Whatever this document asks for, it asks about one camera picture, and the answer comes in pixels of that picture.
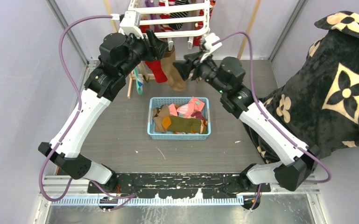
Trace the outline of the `white plastic sock hanger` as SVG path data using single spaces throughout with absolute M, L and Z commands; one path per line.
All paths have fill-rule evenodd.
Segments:
M 162 31 L 157 33 L 159 38 L 180 38 L 205 36 L 210 32 L 210 9 L 213 7 L 211 0 L 197 0 L 182 6 L 170 5 L 168 0 L 164 1 L 165 6 L 159 5 L 147 7 L 142 0 L 132 0 L 129 3 L 128 11 L 136 11 L 141 18 L 139 25 L 150 26 L 151 28 L 161 25 L 182 24 L 182 28 L 175 31 Z

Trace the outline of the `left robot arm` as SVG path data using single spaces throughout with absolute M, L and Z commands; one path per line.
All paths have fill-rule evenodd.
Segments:
M 99 47 L 100 64 L 86 80 L 81 102 L 60 132 L 50 142 L 40 143 L 38 151 L 73 179 L 93 180 L 105 192 L 115 191 L 118 185 L 115 173 L 84 157 L 81 147 L 98 117 L 126 85 L 126 77 L 141 61 L 161 59 L 167 48 L 168 43 L 150 29 L 141 38 L 134 34 L 107 35 Z

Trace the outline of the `white hanger clip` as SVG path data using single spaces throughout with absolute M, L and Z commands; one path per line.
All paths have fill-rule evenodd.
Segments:
M 172 51 L 174 49 L 174 41 L 172 38 L 167 38 L 168 43 L 168 51 Z

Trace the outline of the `red white patterned sock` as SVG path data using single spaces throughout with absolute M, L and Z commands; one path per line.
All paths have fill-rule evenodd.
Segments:
M 160 60 L 154 60 L 154 61 L 145 61 L 144 62 L 146 66 L 152 71 L 155 81 L 157 83 L 165 83 L 167 82 L 167 77 L 162 70 L 162 65 Z

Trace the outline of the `tan long sock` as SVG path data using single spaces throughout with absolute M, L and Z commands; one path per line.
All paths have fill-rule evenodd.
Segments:
M 161 67 L 164 72 L 168 85 L 175 91 L 183 91 L 186 88 L 186 83 L 180 76 L 177 68 L 174 67 L 173 62 L 176 61 L 176 51 L 173 46 L 171 51 L 166 51 L 164 57 L 161 59 Z

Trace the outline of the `pink ribbed sock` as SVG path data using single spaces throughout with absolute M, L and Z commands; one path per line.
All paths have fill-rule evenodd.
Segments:
M 188 103 L 184 105 L 170 104 L 168 105 L 169 113 L 172 116 L 178 116 L 182 118 L 196 118 L 203 119 L 202 110 L 205 103 L 200 99 L 192 97 Z

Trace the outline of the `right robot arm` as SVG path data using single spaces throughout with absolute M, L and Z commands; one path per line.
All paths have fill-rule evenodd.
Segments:
M 183 79 L 202 78 L 221 94 L 222 106 L 254 131 L 272 149 L 279 160 L 269 164 L 251 164 L 240 174 L 241 187 L 251 192 L 259 184 L 275 183 L 295 191 L 315 170 L 314 158 L 320 155 L 317 146 L 309 147 L 283 127 L 243 84 L 246 74 L 239 59 L 229 56 L 216 65 L 211 56 L 201 53 L 185 55 L 184 62 L 174 62 Z

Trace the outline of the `mint green blue sock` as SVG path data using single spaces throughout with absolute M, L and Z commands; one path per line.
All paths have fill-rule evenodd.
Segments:
M 136 81 L 136 90 L 137 90 L 137 93 L 138 93 L 139 95 L 142 95 L 142 94 L 143 94 L 143 78 L 142 78 L 142 76 L 140 75 L 138 68 L 135 68 L 135 69 L 133 70 L 133 72 L 134 72 L 134 77 L 135 77 L 135 81 Z

